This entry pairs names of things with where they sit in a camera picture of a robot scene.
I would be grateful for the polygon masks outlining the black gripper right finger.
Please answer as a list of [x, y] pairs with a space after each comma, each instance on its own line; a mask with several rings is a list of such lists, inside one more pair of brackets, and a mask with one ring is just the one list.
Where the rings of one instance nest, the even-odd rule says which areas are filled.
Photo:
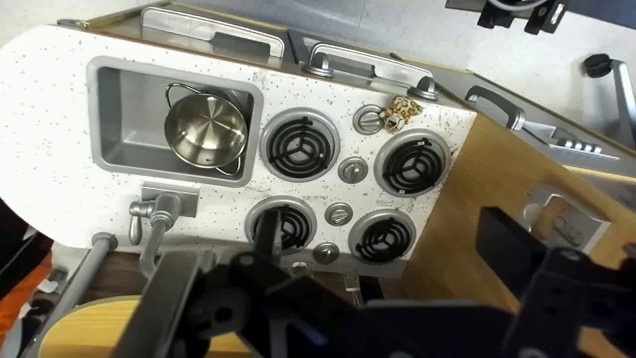
[[547, 246], [499, 206], [479, 212], [475, 248], [521, 301], [503, 337], [507, 358], [584, 358], [580, 329], [598, 329], [636, 355], [636, 260], [602, 266], [568, 246]]

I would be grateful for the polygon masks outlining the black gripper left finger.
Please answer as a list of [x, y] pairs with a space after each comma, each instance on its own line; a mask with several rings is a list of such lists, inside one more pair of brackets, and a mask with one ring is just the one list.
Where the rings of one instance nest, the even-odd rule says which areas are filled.
[[187, 305], [197, 282], [213, 264], [213, 252], [165, 252], [111, 358], [203, 358], [209, 343], [189, 329]]

